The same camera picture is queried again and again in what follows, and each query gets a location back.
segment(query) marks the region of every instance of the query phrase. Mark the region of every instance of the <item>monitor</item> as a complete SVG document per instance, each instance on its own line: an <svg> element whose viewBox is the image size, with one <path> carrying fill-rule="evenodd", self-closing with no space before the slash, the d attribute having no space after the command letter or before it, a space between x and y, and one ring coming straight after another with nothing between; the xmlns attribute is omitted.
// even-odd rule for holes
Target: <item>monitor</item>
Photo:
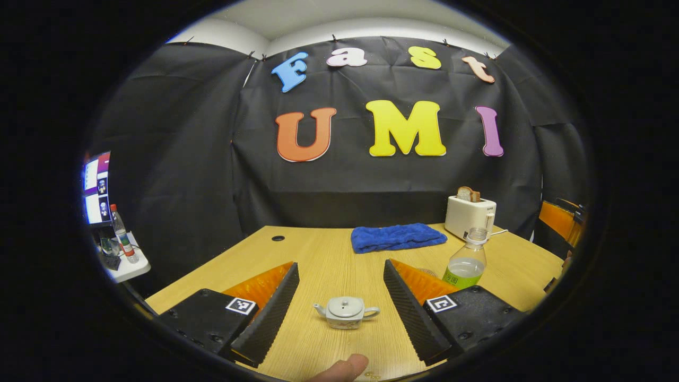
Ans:
<svg viewBox="0 0 679 382"><path fill-rule="evenodd" d="M111 152L93 156L83 169L85 219L91 227L111 225L109 208L109 160Z"/></svg>

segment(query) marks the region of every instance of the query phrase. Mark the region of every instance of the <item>teapot spout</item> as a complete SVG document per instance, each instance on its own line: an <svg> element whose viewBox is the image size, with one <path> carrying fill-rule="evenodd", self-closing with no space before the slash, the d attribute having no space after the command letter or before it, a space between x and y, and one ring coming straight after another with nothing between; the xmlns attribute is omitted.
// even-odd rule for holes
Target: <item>teapot spout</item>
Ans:
<svg viewBox="0 0 679 382"><path fill-rule="evenodd" d="M314 308L316 308L316 311L318 312L318 314L325 317L325 309L322 306L320 306L319 304L314 304Z"/></svg>

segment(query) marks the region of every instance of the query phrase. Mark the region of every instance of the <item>teapot lid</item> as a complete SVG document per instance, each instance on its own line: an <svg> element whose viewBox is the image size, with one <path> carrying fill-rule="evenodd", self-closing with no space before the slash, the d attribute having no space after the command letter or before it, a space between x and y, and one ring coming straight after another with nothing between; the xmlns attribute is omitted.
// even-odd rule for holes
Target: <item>teapot lid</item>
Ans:
<svg viewBox="0 0 679 382"><path fill-rule="evenodd" d="M335 297L328 301L328 310L337 317L351 317L363 310L363 300L356 297Z"/></svg>

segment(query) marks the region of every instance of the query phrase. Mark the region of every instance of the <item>white desk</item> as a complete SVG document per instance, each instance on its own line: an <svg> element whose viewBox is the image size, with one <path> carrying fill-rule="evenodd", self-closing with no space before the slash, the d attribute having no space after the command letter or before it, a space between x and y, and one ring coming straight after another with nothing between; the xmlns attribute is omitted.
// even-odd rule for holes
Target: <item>white desk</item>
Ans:
<svg viewBox="0 0 679 382"><path fill-rule="evenodd" d="M136 243L134 235L132 235L131 232L128 232L128 239L130 239L130 243L135 246L134 252L139 257L139 261L132 264L125 258L125 255L123 255L120 256L120 265L118 266L117 271L106 268L109 276L111 276L115 283L121 283L133 277L143 275L144 273L151 270L151 263L149 263L148 259L146 259L146 256L144 256L144 253L141 251L141 249L138 248L139 244Z"/></svg>

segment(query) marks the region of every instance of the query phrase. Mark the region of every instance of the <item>ceiling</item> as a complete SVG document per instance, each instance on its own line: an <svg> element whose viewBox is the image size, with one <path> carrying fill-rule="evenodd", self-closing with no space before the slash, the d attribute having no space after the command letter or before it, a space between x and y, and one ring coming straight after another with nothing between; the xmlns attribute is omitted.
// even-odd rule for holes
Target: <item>ceiling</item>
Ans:
<svg viewBox="0 0 679 382"><path fill-rule="evenodd" d="M483 25L432 0L244 0L209 17L235 22L270 41L327 22L389 17L440 24L497 46L509 45Z"/></svg>

